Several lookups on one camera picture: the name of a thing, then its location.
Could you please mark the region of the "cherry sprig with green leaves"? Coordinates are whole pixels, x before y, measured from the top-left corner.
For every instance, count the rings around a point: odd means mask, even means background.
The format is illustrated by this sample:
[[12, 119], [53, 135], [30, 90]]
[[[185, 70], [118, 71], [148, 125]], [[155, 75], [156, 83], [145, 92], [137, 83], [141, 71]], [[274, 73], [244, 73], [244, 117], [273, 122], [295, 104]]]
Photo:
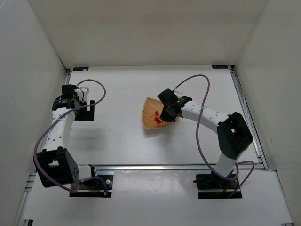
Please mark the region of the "cherry sprig with green leaves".
[[158, 118], [158, 117], [155, 117], [154, 118], [154, 121], [157, 123], [157, 124], [161, 124], [163, 121], [160, 119], [160, 118]]

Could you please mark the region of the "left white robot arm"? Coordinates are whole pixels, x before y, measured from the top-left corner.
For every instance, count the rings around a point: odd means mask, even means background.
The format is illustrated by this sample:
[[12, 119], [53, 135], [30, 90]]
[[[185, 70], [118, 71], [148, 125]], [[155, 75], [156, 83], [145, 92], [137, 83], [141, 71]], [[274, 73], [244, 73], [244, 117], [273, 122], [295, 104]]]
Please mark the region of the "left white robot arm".
[[55, 186], [48, 175], [61, 185], [71, 184], [70, 192], [79, 189], [79, 180], [92, 176], [91, 165], [80, 167], [72, 158], [67, 147], [70, 139], [71, 126], [74, 121], [93, 121], [95, 108], [87, 109], [88, 87], [63, 85], [62, 94], [52, 105], [52, 122], [56, 125], [47, 132], [46, 142], [42, 151], [37, 153], [40, 167], [36, 168], [44, 187]]

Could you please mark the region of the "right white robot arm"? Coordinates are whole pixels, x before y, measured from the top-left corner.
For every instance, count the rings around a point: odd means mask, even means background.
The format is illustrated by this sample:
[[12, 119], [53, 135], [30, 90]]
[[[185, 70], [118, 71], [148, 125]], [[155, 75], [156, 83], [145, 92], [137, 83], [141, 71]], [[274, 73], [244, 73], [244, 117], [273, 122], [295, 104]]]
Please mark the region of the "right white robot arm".
[[[177, 117], [196, 122], [196, 142], [204, 163], [211, 170], [210, 182], [221, 179], [235, 181], [239, 175], [238, 159], [253, 142], [253, 136], [243, 118], [234, 112], [225, 114], [204, 107], [188, 96], [178, 96], [174, 90], [166, 89], [158, 95], [163, 104], [160, 118], [163, 122], [176, 122]], [[221, 154], [214, 167], [205, 158], [199, 140], [199, 126], [203, 125], [218, 137]]]

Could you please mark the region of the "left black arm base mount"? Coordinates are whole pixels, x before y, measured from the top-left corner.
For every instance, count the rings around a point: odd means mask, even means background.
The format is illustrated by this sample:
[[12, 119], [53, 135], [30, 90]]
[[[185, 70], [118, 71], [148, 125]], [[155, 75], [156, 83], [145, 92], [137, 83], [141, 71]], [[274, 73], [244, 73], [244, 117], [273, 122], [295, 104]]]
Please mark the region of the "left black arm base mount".
[[79, 181], [73, 183], [71, 189], [78, 191], [69, 193], [73, 198], [111, 198], [113, 174], [98, 174], [94, 165], [79, 165]]

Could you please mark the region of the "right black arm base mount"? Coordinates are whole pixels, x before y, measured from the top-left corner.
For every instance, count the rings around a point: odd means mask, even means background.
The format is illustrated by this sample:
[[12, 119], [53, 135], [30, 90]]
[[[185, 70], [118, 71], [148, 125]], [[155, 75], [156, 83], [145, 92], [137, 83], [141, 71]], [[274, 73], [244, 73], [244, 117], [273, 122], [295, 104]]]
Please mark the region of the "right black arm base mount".
[[242, 199], [239, 180], [229, 181], [215, 174], [197, 174], [193, 181], [197, 185], [198, 199]]

